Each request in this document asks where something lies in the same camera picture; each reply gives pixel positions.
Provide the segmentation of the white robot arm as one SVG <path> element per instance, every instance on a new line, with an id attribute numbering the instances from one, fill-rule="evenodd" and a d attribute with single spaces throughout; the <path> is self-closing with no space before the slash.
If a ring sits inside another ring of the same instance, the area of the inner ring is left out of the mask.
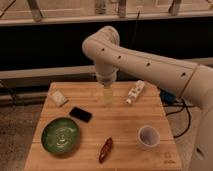
<path id="1" fill-rule="evenodd" d="M 97 81 L 109 86 L 119 70 L 146 80 L 202 110 L 189 171 L 213 171 L 213 68 L 120 46 L 120 36 L 105 26 L 82 43 L 93 60 Z"/>

